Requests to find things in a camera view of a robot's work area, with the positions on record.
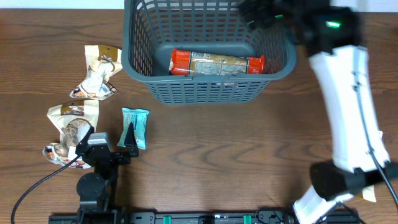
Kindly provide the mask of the tissue multipack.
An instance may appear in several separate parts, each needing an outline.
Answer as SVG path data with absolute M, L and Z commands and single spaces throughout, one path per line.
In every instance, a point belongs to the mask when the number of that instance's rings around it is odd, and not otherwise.
M 196 88 L 210 86 L 221 87 L 221 86 L 240 86 L 247 85 L 250 81 L 240 79 L 236 75 L 169 75 L 168 80 L 164 81 L 164 85 L 171 89 L 184 89 L 184 88 Z

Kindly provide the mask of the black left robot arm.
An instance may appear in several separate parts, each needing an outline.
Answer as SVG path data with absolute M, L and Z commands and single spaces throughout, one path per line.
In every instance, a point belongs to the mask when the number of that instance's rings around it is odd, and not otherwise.
M 131 158 L 139 155 L 133 124 L 128 126 L 124 145 L 125 151 L 112 152 L 108 134 L 96 133 L 94 127 L 91 127 L 78 143 L 76 154 L 94 168 L 93 172 L 81 177 L 76 186 L 81 211 L 110 211 L 116 194 L 119 166 L 130 164 Z

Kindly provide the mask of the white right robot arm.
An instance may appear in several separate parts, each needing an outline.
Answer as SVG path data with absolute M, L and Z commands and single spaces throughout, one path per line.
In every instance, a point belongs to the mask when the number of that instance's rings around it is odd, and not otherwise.
M 281 21 L 292 30 L 295 41 L 307 50 L 325 100 L 332 158 L 311 166 L 312 184 L 284 221 L 324 222 L 336 207 L 380 183 L 397 198 L 391 185 L 397 164 L 379 134 L 358 13 L 323 0 L 242 1 L 238 10 L 251 29 Z

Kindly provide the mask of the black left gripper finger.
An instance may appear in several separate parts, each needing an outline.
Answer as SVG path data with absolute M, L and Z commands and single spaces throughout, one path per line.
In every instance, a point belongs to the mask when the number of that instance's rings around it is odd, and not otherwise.
M 93 134 L 94 132 L 95 132 L 94 127 L 90 126 L 89 130 L 87 131 L 83 139 L 80 141 L 80 146 L 86 146 L 88 144 L 88 140 L 91 134 Z
M 137 151 L 137 144 L 134 135 L 134 125 L 130 123 L 127 129 L 124 146 L 128 151 Z

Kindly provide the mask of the spaghetti packet orange ends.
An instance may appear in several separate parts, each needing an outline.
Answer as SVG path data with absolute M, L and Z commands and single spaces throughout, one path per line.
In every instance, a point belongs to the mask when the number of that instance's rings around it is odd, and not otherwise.
M 207 76 L 261 74 L 265 56 L 238 58 L 226 55 L 173 49 L 169 63 L 169 75 Z

